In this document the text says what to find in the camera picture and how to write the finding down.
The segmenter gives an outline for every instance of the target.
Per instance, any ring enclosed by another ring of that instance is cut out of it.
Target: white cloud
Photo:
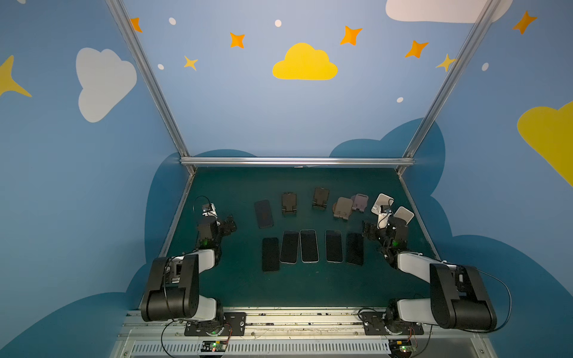
[[[513,0],[501,0],[493,20],[502,17]],[[487,0],[388,0],[386,14],[398,21],[474,23]]]
[[[134,66],[109,49],[81,49],[76,57],[76,72],[83,87],[78,101],[80,112],[91,123],[105,117],[138,79]]]

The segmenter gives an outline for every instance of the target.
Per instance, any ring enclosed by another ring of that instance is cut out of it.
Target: black cable
[[[207,213],[212,213],[212,212],[213,212],[213,209],[212,209],[212,208],[213,208],[213,204],[211,203],[211,200],[209,200],[209,198],[206,197],[206,196],[204,196],[204,195],[200,195],[200,196],[198,196],[198,197],[195,198],[195,201],[193,201],[193,216],[195,216],[195,204],[197,203],[197,199],[199,199],[199,198],[205,198],[205,199],[207,199],[207,201],[209,202],[209,208],[207,209],[206,212],[207,212]]]
[[[374,311],[374,312],[376,312],[376,313],[384,313],[384,312],[377,311],[377,310],[375,310],[374,308],[362,307],[362,308],[360,308],[360,309],[358,310],[358,313],[356,314],[356,315],[358,316],[358,319],[359,319],[360,321],[362,321],[362,323],[373,324],[372,322],[367,321],[365,318],[362,319],[362,316],[360,315],[360,313],[361,313],[363,310],[366,310],[366,309],[369,309],[370,311]]]
[[[165,333],[165,330],[167,329],[167,327],[169,327],[170,324],[172,324],[173,322],[175,322],[175,320],[172,320],[171,322],[169,322],[168,324],[165,325],[165,327],[163,328],[163,331],[161,332],[161,337],[159,338],[159,340],[161,341],[161,348],[163,348],[163,351],[170,356],[171,358],[176,358],[174,356],[172,356],[171,354],[169,354],[169,352],[165,349],[165,346],[163,345],[163,334]]]
[[[431,324],[431,325],[430,325],[430,334],[428,335],[428,341],[426,342],[426,345],[424,346],[424,348],[423,348],[418,354],[416,354],[415,356],[411,356],[410,358],[414,358],[414,357],[419,356],[420,354],[422,354],[422,353],[426,350],[426,348],[428,348],[428,344],[430,344],[431,330],[432,330],[433,328],[434,328],[434,325]]]
[[[173,261],[173,257],[168,258],[167,261],[165,262],[165,266],[163,267],[163,295],[165,296],[165,304],[167,305],[167,310],[169,311],[169,314],[171,315],[171,319],[174,320],[175,317],[173,315],[173,312],[171,311],[171,308],[169,307],[169,301],[167,299],[167,289],[166,289],[166,283],[165,283],[165,276],[167,276],[167,268],[171,264],[171,261]]]
[[[484,274],[484,275],[488,275],[488,276],[490,276],[491,278],[494,278],[494,279],[498,280],[499,282],[501,282],[502,285],[505,286],[505,289],[507,290],[507,295],[509,296],[509,310],[508,310],[508,312],[507,312],[507,318],[506,318],[505,321],[504,321],[499,327],[497,327],[497,328],[490,329],[490,330],[488,330],[488,331],[472,331],[472,330],[470,330],[470,329],[462,329],[462,331],[471,332],[471,333],[492,333],[492,332],[495,332],[495,331],[499,331],[500,329],[502,329],[503,327],[505,327],[505,325],[506,325],[507,322],[509,321],[509,317],[511,316],[511,307],[512,307],[511,292],[509,291],[509,287],[507,287],[507,285],[505,284],[505,282],[503,282],[503,281],[500,280],[499,278],[495,277],[494,275],[490,275],[490,274],[487,273],[487,272],[483,272],[483,271],[480,270],[480,269],[476,269],[476,270],[478,270],[479,272],[481,272],[481,273]]]

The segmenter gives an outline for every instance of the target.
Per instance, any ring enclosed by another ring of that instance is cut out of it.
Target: cloud decal
[[[513,0],[501,0],[493,20],[497,21]],[[386,14],[398,21],[474,23],[487,0],[388,0]]]
[[[535,107],[517,122],[523,139],[573,186],[573,102],[553,109]]]
[[[326,52],[305,43],[291,47],[273,67],[273,75],[282,80],[330,80],[337,73]]]
[[[91,123],[102,120],[138,79],[135,67],[109,49],[81,49],[76,57],[76,72],[83,88],[78,100],[80,112]]]

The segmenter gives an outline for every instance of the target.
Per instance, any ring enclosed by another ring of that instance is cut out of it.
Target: orange star
[[[426,42],[425,44],[419,44],[416,41],[414,41],[412,43],[412,49],[404,57],[416,56],[420,58],[422,50],[424,50],[424,47],[426,47],[427,44],[429,44],[429,42]]]
[[[535,20],[537,20],[537,18],[529,16],[529,14],[526,11],[525,14],[523,14],[523,17],[521,18],[521,21],[518,22],[517,25],[515,25],[512,30],[519,30],[519,32],[521,32],[521,34],[523,35],[527,26],[529,26],[529,24]]]
[[[356,36],[358,36],[360,31],[362,31],[362,29],[352,30],[350,27],[346,26],[346,34],[344,34],[344,38],[340,44],[353,44],[356,46]]]
[[[233,41],[231,42],[231,47],[239,46],[240,48],[244,49],[243,47],[244,37],[245,35],[235,35],[234,33],[231,32],[231,39],[233,39]]]
[[[131,20],[131,24],[134,26],[134,30],[142,33],[143,31],[139,27],[139,17],[136,17],[135,19],[130,19],[130,20]]]

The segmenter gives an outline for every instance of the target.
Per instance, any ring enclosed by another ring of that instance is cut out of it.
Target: yellow star
[[[192,61],[192,60],[189,60],[189,59],[187,58],[187,56],[185,56],[185,60],[187,60],[187,63],[186,63],[185,66],[183,66],[183,67],[193,67],[193,69],[194,69],[195,71],[197,71],[197,69],[195,68],[195,62],[197,62],[197,60],[193,60],[193,61]]]
[[[233,42],[231,42],[231,47],[239,46],[240,48],[244,49],[243,47],[244,37],[245,35],[235,35],[234,33],[231,32],[231,38],[233,39]]]
[[[447,72],[447,71],[450,69],[450,65],[451,65],[452,63],[454,63],[455,60],[456,60],[455,58],[454,58],[454,59],[450,59],[450,56],[448,56],[448,54],[446,54],[446,59],[442,62],[441,65],[436,66],[436,68],[438,68],[438,67],[443,67],[443,68],[446,70],[446,72]]]
[[[143,32],[142,29],[139,27],[139,17],[136,17],[134,19],[130,19],[131,20],[131,24],[134,26],[134,30],[137,32]]]
[[[529,16],[529,14],[526,11],[525,14],[523,14],[523,17],[521,18],[521,21],[518,22],[517,25],[515,25],[512,30],[519,30],[519,32],[521,32],[521,34],[523,35],[527,26],[529,26],[529,24],[535,20],[537,20],[537,18]]]
[[[21,95],[32,97],[25,89],[23,89],[19,84],[17,84],[12,79],[12,65],[14,64],[14,56],[8,57],[8,59],[0,66],[0,96],[4,92],[14,91]]]
[[[350,27],[346,26],[346,34],[344,34],[344,38],[340,42],[341,45],[344,44],[353,44],[356,46],[356,36],[362,31],[362,29],[352,30]]]
[[[424,50],[424,47],[426,47],[427,44],[429,44],[429,42],[426,42],[425,44],[419,44],[416,41],[412,42],[412,49],[404,57],[416,56],[420,58],[422,50]]]

